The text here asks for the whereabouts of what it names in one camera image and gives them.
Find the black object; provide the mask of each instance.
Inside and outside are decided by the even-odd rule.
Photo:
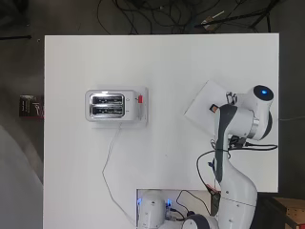
[[[271,24],[270,24],[270,12],[271,10],[276,6],[277,3],[279,3],[280,0],[271,0],[269,6],[265,9],[262,10],[260,12],[255,12],[255,13],[248,13],[248,14],[243,14],[243,15],[239,15],[239,16],[234,16],[234,17],[228,17],[225,19],[221,19],[221,20],[214,20],[212,22],[206,22],[206,23],[202,23],[200,25],[195,25],[195,28],[204,28],[205,26],[209,26],[209,25],[214,25],[214,24],[222,24],[222,23],[226,23],[226,22],[230,22],[230,21],[235,21],[235,20],[239,20],[239,19],[243,19],[243,18],[249,18],[249,17],[255,17],[255,16],[259,16],[256,21],[254,21],[252,23],[252,25],[250,25],[248,27],[248,29],[251,30],[256,30],[256,26],[259,22],[261,22],[262,19],[264,19],[265,17],[267,17],[267,25],[268,25],[268,32],[271,32]]]
[[[45,102],[43,95],[20,95],[19,116],[44,118]]]

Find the electrical cable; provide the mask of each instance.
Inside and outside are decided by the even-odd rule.
[[[106,177],[105,177],[105,170],[106,170],[106,168],[107,168],[108,162],[109,162],[110,159],[111,159],[113,144],[114,144],[115,140],[118,138],[119,133],[120,133],[120,131],[121,131],[121,124],[122,124],[122,123],[119,124],[119,127],[117,128],[117,130],[116,130],[116,132],[115,132],[115,134],[114,134],[114,137],[113,137],[113,139],[112,139],[112,142],[111,142],[111,144],[110,144],[110,146],[109,146],[108,154],[107,154],[107,159],[106,159],[106,162],[105,162],[103,171],[102,171],[102,175],[103,175],[103,178],[104,178],[106,187],[107,187],[107,189],[108,189],[109,195],[110,195],[110,197],[111,197],[111,199],[112,199],[112,202],[121,210],[121,212],[125,215],[125,217],[126,217],[127,220],[132,224],[132,226],[135,226],[135,227],[136,227],[135,222],[134,222],[134,220],[132,219],[132,217],[130,217],[130,216],[128,215],[128,213],[126,213],[126,212],[124,211],[124,209],[118,204],[118,202],[117,202],[117,201],[114,199],[114,197],[112,196],[111,188],[110,188],[110,186],[109,186],[109,184],[108,184],[108,182],[107,182],[107,180],[106,180]]]
[[[215,8],[215,7],[219,4],[219,2],[220,2],[220,0],[217,0],[217,2],[215,2],[215,3],[214,3],[212,6],[210,6],[209,8],[207,8],[207,9],[205,9],[205,10],[203,10],[203,11],[197,13],[197,14],[195,15],[195,17],[197,17],[197,16],[199,16],[200,14],[205,13],[205,12],[207,12],[207,11],[209,11],[209,10]]]
[[[182,219],[176,219],[177,221],[184,221],[185,220],[183,214],[181,212],[179,212],[178,210],[176,210],[174,208],[171,208],[171,212],[176,212],[177,214],[179,214],[182,217]]]
[[[239,8],[239,7],[240,7],[242,4],[244,4],[246,1],[248,1],[248,0],[244,0],[244,1],[240,0],[239,2],[238,2],[237,0],[235,0],[236,6],[235,6],[234,9],[226,16],[226,19],[229,18],[229,17],[232,15],[232,13],[234,13],[234,11],[237,10],[237,8]],[[222,27],[223,24],[224,24],[224,23],[221,23],[221,24],[220,24],[217,28],[215,28],[213,31],[214,31],[214,32],[218,31],[218,30]]]
[[[131,10],[132,8],[130,7],[130,5],[128,4],[128,2],[126,1],[126,0],[124,0],[124,2],[125,2],[125,4],[127,5],[127,7],[128,7],[128,9],[129,10]],[[131,31],[130,31],[130,34],[132,34],[132,30],[134,30],[135,31],[135,33],[136,34],[138,34],[138,31],[137,31],[137,29],[136,29],[136,27],[134,26],[134,14],[133,14],[133,11],[131,11],[131,13],[132,13],[132,21],[130,20],[130,18],[127,16],[127,14],[125,13],[125,12],[123,12],[124,13],[124,15],[125,15],[125,17],[127,18],[127,20],[130,22],[130,24],[131,24]]]
[[[190,212],[189,209],[188,209],[186,206],[184,206],[184,205],[182,205],[181,203],[178,202],[178,201],[179,201],[179,198],[181,197],[181,194],[182,194],[183,192],[186,192],[186,193],[190,194],[193,198],[196,198],[196,199],[200,200],[200,201],[204,204],[204,206],[206,207],[206,210],[207,210],[207,212],[209,213],[209,216],[211,215],[211,213],[210,213],[210,211],[209,211],[209,208],[208,208],[207,204],[205,203],[205,201],[203,201],[201,198],[198,198],[197,196],[195,196],[193,193],[191,193],[191,192],[188,191],[188,190],[181,190],[181,191],[180,191],[180,193],[179,193],[177,199],[175,200],[176,203],[177,203],[178,205],[184,207],[188,212]]]
[[[99,0],[99,2],[98,2],[98,4],[97,4],[97,11],[96,11],[97,21],[98,21],[99,25],[103,28],[103,30],[104,30],[108,35],[111,35],[111,34],[109,33],[109,31],[104,27],[104,25],[102,24],[102,22],[101,22],[100,19],[99,19],[99,7],[100,7],[102,1],[103,1],[103,0]]]
[[[143,12],[141,12],[140,10],[123,9],[118,5],[117,0],[112,0],[112,1],[115,1],[115,5],[122,11],[132,11],[132,12],[137,12],[137,13],[141,14],[150,23],[150,34],[153,34],[153,23]]]
[[[225,151],[228,153],[228,156],[229,156],[229,159],[231,158],[231,155],[230,155],[230,151],[236,151],[236,150],[245,150],[245,151],[271,151],[271,150],[274,150],[276,148],[278,148],[277,145],[273,145],[273,144],[268,144],[268,145],[258,145],[258,144],[252,144],[252,143],[249,143],[249,142],[246,142],[245,143],[245,146],[256,146],[256,147],[270,147],[270,148],[264,148],[264,149],[260,149],[260,148],[246,148],[246,147],[241,147],[241,148],[232,148],[232,149],[229,149],[229,151]],[[208,155],[208,154],[211,154],[215,152],[215,149],[214,150],[211,150],[211,151],[208,151],[202,155],[200,155],[196,161],[196,169],[197,169],[197,173],[199,175],[199,178],[201,180],[201,182],[204,184],[204,186],[207,188],[208,192],[213,196],[215,194],[215,192],[213,191],[213,189],[211,189],[207,183],[204,181],[204,179],[202,178],[201,174],[200,174],[200,170],[199,170],[199,160],[201,157],[205,156],[205,155]]]

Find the white tabletop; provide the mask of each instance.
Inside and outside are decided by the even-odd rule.
[[[183,114],[212,79],[235,93],[274,91],[278,142],[278,35],[47,36],[45,53],[44,228],[132,228],[102,178],[115,130],[85,119],[85,92],[102,85],[146,86],[146,129],[121,131],[106,172],[114,198],[135,218],[136,189],[203,189],[195,168],[210,137]],[[202,176],[214,183],[207,162]],[[277,192],[278,151],[233,152],[232,164],[261,192]]]

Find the gray floor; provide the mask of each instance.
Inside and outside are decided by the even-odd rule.
[[[150,1],[160,6],[162,0]],[[204,1],[201,9],[212,5],[214,0]],[[264,0],[249,0],[234,14],[259,10],[266,6]],[[0,29],[0,36],[31,34],[32,40],[0,41],[0,94],[1,113],[10,117],[30,139],[35,150],[43,158],[44,124],[42,120],[23,120],[18,117],[18,98],[20,94],[43,94],[44,92],[44,36],[47,34],[106,34],[96,19],[98,0],[31,0],[27,11],[29,26],[14,26]],[[234,0],[221,1],[215,9],[202,14],[197,22],[222,10],[230,11]],[[280,32],[280,116],[294,117],[305,115],[304,98],[305,66],[302,63],[305,53],[305,20],[303,9],[305,1],[282,1],[272,12],[273,31]],[[112,34],[128,34],[131,27],[124,15],[110,0],[103,0],[100,19]],[[135,16],[135,26],[139,33],[149,33],[149,24]],[[160,22],[170,23],[166,17],[158,17]],[[257,26],[259,32],[266,32],[265,20]],[[171,33],[171,29],[153,24],[153,32]],[[190,30],[202,33],[201,30]],[[249,30],[224,25],[217,33],[251,32]],[[305,153],[303,153],[303,134],[305,119],[281,122],[279,135],[279,192],[288,198],[305,198]]]

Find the power cord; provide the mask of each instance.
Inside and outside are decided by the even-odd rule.
[[[176,210],[176,209],[174,209],[174,208],[171,208],[170,211],[171,211],[171,212],[176,212],[177,214],[179,214],[179,215],[182,217],[182,219],[176,219],[176,221],[184,221],[184,220],[185,220],[183,214],[182,214],[181,212],[179,212],[178,210]]]
[[[109,31],[104,27],[104,25],[102,24],[102,22],[101,22],[100,19],[99,19],[99,7],[100,7],[102,1],[103,1],[103,0],[99,0],[99,2],[98,2],[98,4],[97,4],[97,10],[96,10],[97,21],[98,21],[99,25],[103,28],[103,30],[104,30],[108,35],[111,35],[111,34],[109,33]]]
[[[103,175],[103,178],[104,178],[104,181],[105,181],[105,184],[106,184],[106,187],[108,189],[108,192],[109,192],[109,195],[110,197],[112,198],[112,202],[122,211],[122,213],[125,215],[125,217],[127,218],[127,220],[132,224],[132,226],[136,227],[136,224],[135,224],[135,221],[132,219],[132,217],[130,217],[128,215],[127,212],[124,211],[124,209],[118,204],[118,202],[114,199],[114,197],[112,196],[112,191],[111,191],[111,188],[109,187],[109,184],[106,180],[106,177],[105,177],[105,170],[107,168],[107,165],[108,165],[108,162],[110,161],[111,159],[111,155],[112,155],[112,148],[113,148],[113,144],[115,142],[115,140],[118,138],[119,136],[119,133],[121,131],[121,125],[122,123],[119,124],[116,132],[115,132],[115,135],[112,139],[112,142],[109,146],[109,149],[108,149],[108,154],[107,154],[107,159],[106,159],[106,162],[105,162],[105,165],[104,165],[104,168],[103,168],[103,171],[102,171],[102,175]]]
[[[202,155],[200,155],[196,161],[196,168],[197,168],[197,172],[198,172],[198,175],[199,175],[199,178],[201,180],[201,182],[204,184],[204,186],[207,188],[207,190],[209,191],[209,193],[214,196],[216,195],[217,193],[212,189],[210,188],[207,183],[204,181],[204,179],[202,178],[201,174],[200,174],[200,170],[199,170],[199,160],[201,159],[201,157],[203,156],[206,156],[208,154],[211,154],[211,153],[214,153],[215,152],[215,147],[214,147],[214,141],[211,140],[211,144],[212,144],[212,147],[213,147],[213,150],[211,151],[208,151]],[[271,150],[274,150],[276,148],[278,148],[277,145],[274,145],[274,144],[267,144],[267,145],[258,145],[258,144],[252,144],[252,143],[249,143],[249,142],[246,142],[245,143],[245,146],[246,147],[269,147],[269,148],[264,148],[264,149],[261,149],[261,148],[246,148],[246,147],[240,147],[240,148],[230,148],[229,151],[226,151],[228,152],[228,156],[229,156],[229,159],[231,158],[231,155],[230,155],[230,151],[236,151],[236,150],[245,150],[245,151],[271,151]]]
[[[209,211],[209,208],[208,208],[207,204],[205,203],[205,201],[203,201],[201,198],[198,198],[197,196],[195,196],[193,193],[191,193],[191,192],[188,191],[188,190],[181,190],[180,193],[179,193],[179,195],[178,195],[178,197],[177,197],[177,199],[175,200],[175,202],[176,202],[178,205],[180,205],[181,207],[185,208],[185,209],[187,210],[188,214],[190,213],[189,209],[188,209],[186,206],[184,206],[183,204],[179,203],[179,199],[180,199],[181,194],[182,194],[183,192],[186,192],[186,193],[190,194],[193,198],[196,198],[196,199],[200,200],[200,201],[204,204],[204,206],[206,207],[207,212],[209,213],[209,215],[211,215],[211,213],[210,213],[210,211]]]

